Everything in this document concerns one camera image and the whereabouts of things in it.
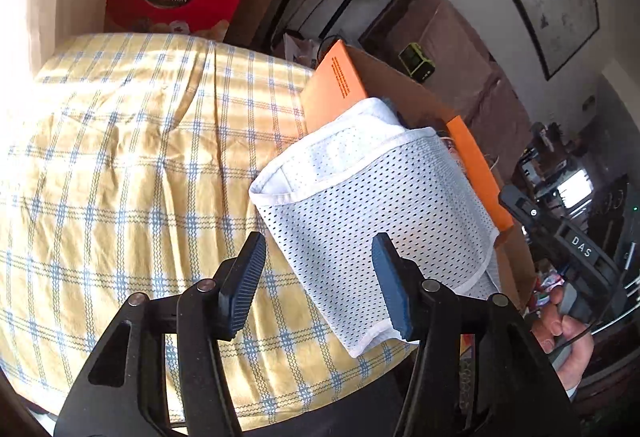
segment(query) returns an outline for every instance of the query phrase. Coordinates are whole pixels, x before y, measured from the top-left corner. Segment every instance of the finger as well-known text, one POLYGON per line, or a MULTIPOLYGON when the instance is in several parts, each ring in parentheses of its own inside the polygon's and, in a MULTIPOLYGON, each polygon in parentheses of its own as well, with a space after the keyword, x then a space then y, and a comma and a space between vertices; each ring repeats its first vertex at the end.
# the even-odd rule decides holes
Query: finger
POLYGON ((556 346, 556 344, 554 343, 554 335, 545 326, 545 324, 543 324, 542 321, 534 321, 533 325, 531 326, 531 332, 538 340, 538 343, 542 347, 542 350, 545 351, 545 354, 551 352, 556 346))
POLYGON ((549 293, 549 298, 551 298, 551 303, 553 303, 553 305, 560 305, 563 297, 564 289, 562 287, 554 287, 549 293))
POLYGON ((540 321, 542 321, 554 336, 562 334, 562 317, 558 312, 558 306, 553 303, 548 303, 542 308, 542 311, 540 311, 540 321))
MULTIPOLYGON (((565 316, 562 318, 562 333, 567 340, 577 336, 586 326, 578 320, 565 316)), ((593 354, 593 336, 585 334, 571 345, 571 354, 558 370, 558 377, 565 390, 576 387, 593 354)))

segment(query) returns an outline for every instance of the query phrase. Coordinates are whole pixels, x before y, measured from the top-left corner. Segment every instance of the white mesh fabric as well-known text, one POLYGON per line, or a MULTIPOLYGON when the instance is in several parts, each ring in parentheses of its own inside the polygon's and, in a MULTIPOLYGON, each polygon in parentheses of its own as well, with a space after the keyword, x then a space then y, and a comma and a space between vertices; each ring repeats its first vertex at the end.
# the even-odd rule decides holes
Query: white mesh fabric
POLYGON ((250 195, 354 357, 372 342, 399 338, 371 263, 374 235, 388 233, 402 257, 458 293, 485 274, 497 236, 434 131, 406 131, 377 99, 287 149, 258 176, 250 195), (349 146, 345 157, 340 145, 349 146))
POLYGON ((498 261, 495 256, 495 251, 493 251, 486 271, 465 295, 471 298, 478 298, 479 300, 486 300, 492 294, 499 292, 500 280, 497 278, 497 271, 498 261))

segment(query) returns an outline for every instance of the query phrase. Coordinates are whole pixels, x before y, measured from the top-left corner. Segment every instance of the yellow plaid blanket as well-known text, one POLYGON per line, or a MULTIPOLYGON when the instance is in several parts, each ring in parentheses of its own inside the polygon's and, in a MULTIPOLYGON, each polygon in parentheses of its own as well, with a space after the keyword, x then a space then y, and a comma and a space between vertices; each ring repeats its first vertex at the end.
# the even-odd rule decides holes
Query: yellow plaid blanket
MULTIPOLYGON (((2 132, 0 168, 0 366, 18 393, 58 413, 129 294, 180 293, 265 233, 249 185, 305 135, 309 76, 199 38, 92 35, 14 90, 33 103, 2 132)), ((387 341, 352 359, 265 234, 248 321, 221 344, 244 429, 336 401, 410 351, 387 341)), ((175 337, 166 365, 180 420, 175 337)))

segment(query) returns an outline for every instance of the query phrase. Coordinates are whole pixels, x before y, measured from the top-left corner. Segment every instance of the black cable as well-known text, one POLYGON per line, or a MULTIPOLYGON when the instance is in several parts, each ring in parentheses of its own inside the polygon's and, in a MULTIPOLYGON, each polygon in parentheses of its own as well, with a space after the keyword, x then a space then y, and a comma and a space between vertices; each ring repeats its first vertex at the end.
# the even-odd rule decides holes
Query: black cable
POLYGON ((607 304, 602 309, 602 312, 600 312, 600 315, 596 319, 594 319, 593 322, 591 322, 589 325, 587 325, 587 328, 585 330, 583 330, 580 334, 578 334, 577 336, 574 336, 570 340, 565 341, 562 345, 560 345, 559 347, 554 348, 551 351, 551 353, 549 354, 549 359, 551 360, 551 362, 555 361, 556 358, 560 355, 560 353, 565 348, 567 348, 569 345, 574 344, 581 337, 583 337, 583 336, 587 335, 588 333, 590 333, 591 329, 594 327, 594 325, 597 325, 598 323, 600 323, 602 321, 602 318, 604 317, 604 315, 606 314, 607 310, 611 306, 611 303, 613 302, 613 298, 615 298, 615 296, 616 296, 616 292, 618 292, 618 290, 620 289, 620 287, 624 283, 625 275, 626 275, 626 269, 620 275, 620 280, 618 281, 618 285, 611 290, 611 294, 609 295, 609 300, 607 300, 607 304))
POLYGON ((320 0, 320 1, 316 4, 316 6, 311 10, 311 12, 310 12, 308 15, 306 15, 305 20, 300 24, 300 27, 298 27, 298 32, 300 32, 300 29, 302 29, 302 27, 304 27, 304 26, 305 26, 305 23, 309 20, 309 18, 311 18, 312 14, 316 12, 316 10, 318 9, 318 7, 320 7, 320 6, 324 3, 324 1, 325 1, 325 0, 320 0))
POLYGON ((287 29, 289 27, 289 24, 291 22, 293 22, 293 19, 298 15, 298 13, 300 12, 300 10, 302 9, 302 7, 304 6, 304 4, 306 3, 307 0, 302 0, 302 2, 300 2, 300 5, 298 6, 298 8, 296 9, 296 11, 291 15, 291 18, 289 18, 287 20, 286 25, 284 26, 285 29, 287 29))

